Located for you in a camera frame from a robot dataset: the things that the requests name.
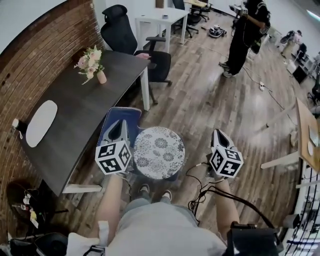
black office chair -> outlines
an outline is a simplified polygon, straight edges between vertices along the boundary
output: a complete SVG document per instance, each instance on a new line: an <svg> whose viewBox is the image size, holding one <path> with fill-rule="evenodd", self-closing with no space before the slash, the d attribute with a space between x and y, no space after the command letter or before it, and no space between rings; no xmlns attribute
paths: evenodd
<svg viewBox="0 0 320 256"><path fill-rule="evenodd" d="M200 0L200 2L205 3L206 6L205 7L199 7L199 6L196 6L196 5L192 5L192 8L195 9L195 10L198 10L199 11L199 16L201 18L203 18L205 22L207 22L208 20L210 20L210 18L207 15L204 15L202 13L210 13L212 4L208 3L208 0Z"/></svg>
<svg viewBox="0 0 320 256"><path fill-rule="evenodd" d="M173 0L173 4L174 4L174 7L176 9L180 9L180 10L185 10L185 3L184 3L184 0ZM199 14L195 14L195 13L190 13L188 14L188 18L187 18L187 25L186 25L186 31L189 33L190 35L190 38L192 38L192 34L190 32L190 30L193 30L193 31L196 31L197 34L199 34L199 30L194 28L194 27L191 27L191 26L194 26L196 25L197 23L199 23L201 20L201 16L199 16ZM173 33L175 34L176 33L176 28L182 28L183 26L183 19L180 19L177 21L176 24L174 24L174 30L173 30Z"/></svg>
<svg viewBox="0 0 320 256"><path fill-rule="evenodd" d="M209 16L203 14L203 13L209 13L210 12L210 9L208 9L207 7L199 7L199 6L196 6L196 5L192 5L191 14L194 14L195 11L199 12L197 15L199 15L201 18L203 18L205 22L210 20Z"/></svg>
<svg viewBox="0 0 320 256"><path fill-rule="evenodd" d="M312 93L308 92L307 97L313 101L313 104L316 106L320 101L320 71L316 75L315 85L312 88Z"/></svg>
<svg viewBox="0 0 320 256"><path fill-rule="evenodd" d="M130 27L127 12L127 8L120 4L111 6L102 12L105 21L100 32L102 38L113 51L130 55L149 54L151 56L151 64L148 66L149 82L167 83L168 86L171 86L172 82L167 80L171 66L171 55L154 50L156 42L165 42L166 39L164 37L147 37L146 40L151 42L149 50L136 51L138 43ZM149 93L153 103L158 104L150 84Z"/></svg>
<svg viewBox="0 0 320 256"><path fill-rule="evenodd" d="M307 53L307 46L302 43L299 49L296 51L297 59L300 61L306 61L306 53Z"/></svg>

extension cord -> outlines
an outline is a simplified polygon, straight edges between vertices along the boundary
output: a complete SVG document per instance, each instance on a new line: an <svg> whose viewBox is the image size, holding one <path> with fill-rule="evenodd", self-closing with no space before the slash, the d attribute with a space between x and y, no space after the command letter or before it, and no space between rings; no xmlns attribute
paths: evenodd
<svg viewBox="0 0 320 256"><path fill-rule="evenodd" d="M260 82L260 86L259 86L260 91L264 91L265 90L265 84L263 82Z"/></svg>

white table leg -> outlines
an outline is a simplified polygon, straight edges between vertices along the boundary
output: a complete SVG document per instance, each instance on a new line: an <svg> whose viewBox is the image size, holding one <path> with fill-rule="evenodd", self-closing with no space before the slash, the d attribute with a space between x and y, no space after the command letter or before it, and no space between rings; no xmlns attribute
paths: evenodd
<svg viewBox="0 0 320 256"><path fill-rule="evenodd" d="M312 185L316 185L320 183L320 180L316 180L316 181L312 181L312 182L308 182L308 183L302 183L302 184L298 184L295 186L296 189L300 189L300 188L303 188L303 187L309 187L309 186L312 186Z"/></svg>
<svg viewBox="0 0 320 256"><path fill-rule="evenodd" d="M285 110L281 111L279 114L277 114L274 118L272 118L269 122L266 123L266 126L269 127L272 125L274 122L276 122L280 117L283 115L287 114L290 110L292 110L296 105L296 102L293 102L288 106Z"/></svg>
<svg viewBox="0 0 320 256"><path fill-rule="evenodd" d="M148 68L147 67L142 72L140 79L141 79L143 108L144 108L144 110L148 111L150 109L150 99L149 99L149 81L148 81Z"/></svg>
<svg viewBox="0 0 320 256"><path fill-rule="evenodd" d="M157 29L158 29L158 35L160 38L162 38L162 31L161 31L161 24L157 25Z"/></svg>
<svg viewBox="0 0 320 256"><path fill-rule="evenodd" d="M277 165L289 165L294 162L297 162L298 159L299 159L299 152L296 151L294 153L280 157L276 160L272 160L270 162L265 162L265 163L261 164L261 169L266 169L266 168L274 167Z"/></svg>
<svg viewBox="0 0 320 256"><path fill-rule="evenodd" d="M171 24L167 25L165 28L165 52L170 51L170 39L171 39Z"/></svg>
<svg viewBox="0 0 320 256"><path fill-rule="evenodd" d="M136 41L137 41L137 48L138 50L143 50L142 40L141 40L141 22L135 19L135 31L136 31Z"/></svg>
<svg viewBox="0 0 320 256"><path fill-rule="evenodd" d="M183 18L182 32L181 32L181 42L180 42L182 45L185 43L187 20L188 20L188 15L184 16L184 18Z"/></svg>
<svg viewBox="0 0 320 256"><path fill-rule="evenodd" d="M89 193L100 192L102 187L99 185L81 185L81 184L68 184L63 190L63 194L71 193Z"/></svg>

electronic device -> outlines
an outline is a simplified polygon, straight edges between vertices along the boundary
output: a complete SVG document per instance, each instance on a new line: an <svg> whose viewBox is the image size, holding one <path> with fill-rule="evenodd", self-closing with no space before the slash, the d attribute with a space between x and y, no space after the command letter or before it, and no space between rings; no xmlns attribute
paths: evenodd
<svg viewBox="0 0 320 256"><path fill-rule="evenodd" d="M223 256L277 256L284 250L274 228L257 228L254 224L231 224L227 233L227 249Z"/></svg>
<svg viewBox="0 0 320 256"><path fill-rule="evenodd" d="M212 133L211 151L209 163L215 174L234 178L244 164L244 160L231 138L220 129L215 129Z"/></svg>
<svg viewBox="0 0 320 256"><path fill-rule="evenodd" d="M105 175L126 171L132 158L129 145L126 120L114 122L104 132L100 145L95 148L94 159Z"/></svg>

sneaker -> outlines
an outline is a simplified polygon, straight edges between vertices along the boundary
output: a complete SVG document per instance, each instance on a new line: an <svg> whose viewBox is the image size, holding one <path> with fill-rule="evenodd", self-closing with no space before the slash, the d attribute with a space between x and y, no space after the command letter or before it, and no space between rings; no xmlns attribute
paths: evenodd
<svg viewBox="0 0 320 256"><path fill-rule="evenodd" d="M224 76L225 78L232 78L232 77L235 76L235 74L231 74L231 73L229 73L229 71L224 71L224 72L223 72L223 76Z"/></svg>
<svg viewBox="0 0 320 256"><path fill-rule="evenodd" d="M139 192L141 192L141 191L145 191L145 192L147 192L149 194L149 192L150 192L149 185L148 184L142 184L140 189L139 189Z"/></svg>
<svg viewBox="0 0 320 256"><path fill-rule="evenodd" d="M219 66L223 67L224 69L228 69L229 68L227 62L219 62Z"/></svg>
<svg viewBox="0 0 320 256"><path fill-rule="evenodd" d="M170 191L170 190L164 191L162 197L163 197L163 198L169 198L169 199L170 199L170 202L171 202L171 199L172 199L171 191Z"/></svg>

